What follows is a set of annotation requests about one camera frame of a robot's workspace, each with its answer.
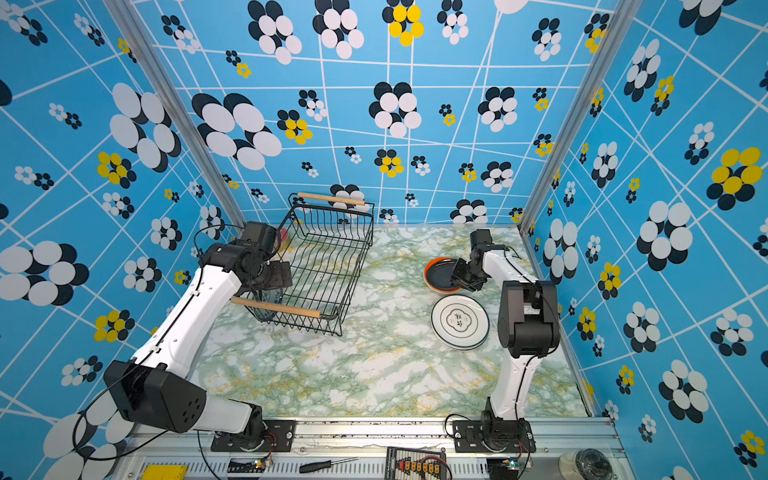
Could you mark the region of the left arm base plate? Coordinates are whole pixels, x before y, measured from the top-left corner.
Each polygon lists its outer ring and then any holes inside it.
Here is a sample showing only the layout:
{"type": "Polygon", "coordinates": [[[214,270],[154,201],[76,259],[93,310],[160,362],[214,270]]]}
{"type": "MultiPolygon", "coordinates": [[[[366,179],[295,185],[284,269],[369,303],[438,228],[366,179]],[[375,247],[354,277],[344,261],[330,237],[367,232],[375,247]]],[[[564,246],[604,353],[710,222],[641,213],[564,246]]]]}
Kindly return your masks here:
{"type": "Polygon", "coordinates": [[[210,449],[227,453],[290,452],[296,425],[294,420],[259,420],[242,433],[216,432],[210,449]]]}

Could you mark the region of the white plate green rim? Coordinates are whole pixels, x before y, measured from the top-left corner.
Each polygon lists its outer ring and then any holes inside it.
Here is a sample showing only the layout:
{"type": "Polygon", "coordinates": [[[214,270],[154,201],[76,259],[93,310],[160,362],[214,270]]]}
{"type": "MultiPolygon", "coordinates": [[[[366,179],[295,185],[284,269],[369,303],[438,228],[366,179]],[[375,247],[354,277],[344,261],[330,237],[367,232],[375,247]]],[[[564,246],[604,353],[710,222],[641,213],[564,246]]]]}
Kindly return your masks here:
{"type": "Polygon", "coordinates": [[[430,322],[441,342],[461,351],[479,348],[490,332],[485,308],[465,295],[452,294],[438,300],[432,307],[430,322]]]}

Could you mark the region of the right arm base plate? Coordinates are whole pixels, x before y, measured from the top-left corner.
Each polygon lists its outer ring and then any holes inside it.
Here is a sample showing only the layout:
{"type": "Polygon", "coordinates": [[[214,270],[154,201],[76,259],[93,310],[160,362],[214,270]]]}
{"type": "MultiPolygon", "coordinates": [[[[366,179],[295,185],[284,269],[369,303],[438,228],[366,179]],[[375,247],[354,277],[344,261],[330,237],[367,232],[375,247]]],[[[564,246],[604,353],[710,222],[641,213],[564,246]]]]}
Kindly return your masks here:
{"type": "Polygon", "coordinates": [[[537,450],[531,425],[526,420],[456,420],[451,433],[457,453],[513,454],[537,450]]]}

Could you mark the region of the black wire dish rack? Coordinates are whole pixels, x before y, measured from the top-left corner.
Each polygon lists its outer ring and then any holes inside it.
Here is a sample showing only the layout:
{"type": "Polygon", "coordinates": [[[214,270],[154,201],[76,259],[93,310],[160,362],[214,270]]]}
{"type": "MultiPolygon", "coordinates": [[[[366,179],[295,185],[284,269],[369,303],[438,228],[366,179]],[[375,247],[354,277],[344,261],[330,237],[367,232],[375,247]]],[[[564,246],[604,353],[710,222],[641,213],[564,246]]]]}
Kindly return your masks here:
{"type": "Polygon", "coordinates": [[[355,185],[334,185],[327,195],[293,193],[277,229],[272,261],[288,261],[293,285],[274,312],[258,309],[245,286],[232,298],[263,323],[340,336],[367,253],[373,245],[374,205],[355,185]],[[289,232],[282,242],[281,228],[289,232]]]}

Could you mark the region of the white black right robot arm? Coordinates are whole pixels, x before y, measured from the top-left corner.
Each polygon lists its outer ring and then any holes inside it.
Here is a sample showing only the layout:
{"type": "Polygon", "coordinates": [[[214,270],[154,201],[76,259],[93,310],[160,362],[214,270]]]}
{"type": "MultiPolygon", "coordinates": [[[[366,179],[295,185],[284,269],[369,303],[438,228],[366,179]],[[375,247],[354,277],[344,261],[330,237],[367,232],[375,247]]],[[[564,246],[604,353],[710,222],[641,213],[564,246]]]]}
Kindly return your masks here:
{"type": "Polygon", "coordinates": [[[457,261],[452,281],[469,291],[490,280],[500,286],[497,334],[505,350],[497,385],[481,414],[483,447],[501,453],[517,444],[532,452],[525,411],[536,369],[560,343],[556,287],[525,273],[488,229],[473,231],[470,244],[470,257],[457,261]]]}

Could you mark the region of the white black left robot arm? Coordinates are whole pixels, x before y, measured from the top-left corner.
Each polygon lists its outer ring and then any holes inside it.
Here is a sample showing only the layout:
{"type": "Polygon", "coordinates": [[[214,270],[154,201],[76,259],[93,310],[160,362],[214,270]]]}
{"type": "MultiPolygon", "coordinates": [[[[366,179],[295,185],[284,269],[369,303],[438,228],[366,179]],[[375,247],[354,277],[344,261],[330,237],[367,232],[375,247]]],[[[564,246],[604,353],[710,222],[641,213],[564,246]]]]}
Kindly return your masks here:
{"type": "Polygon", "coordinates": [[[233,297],[290,285],[289,263],[275,258],[279,246],[276,228],[249,222],[237,238],[204,252],[189,287],[156,333],[130,360],[113,361],[105,371],[109,395],[124,420],[175,433],[214,432],[240,449],[263,444],[267,430],[260,406],[217,397],[188,376],[233,297]]]}

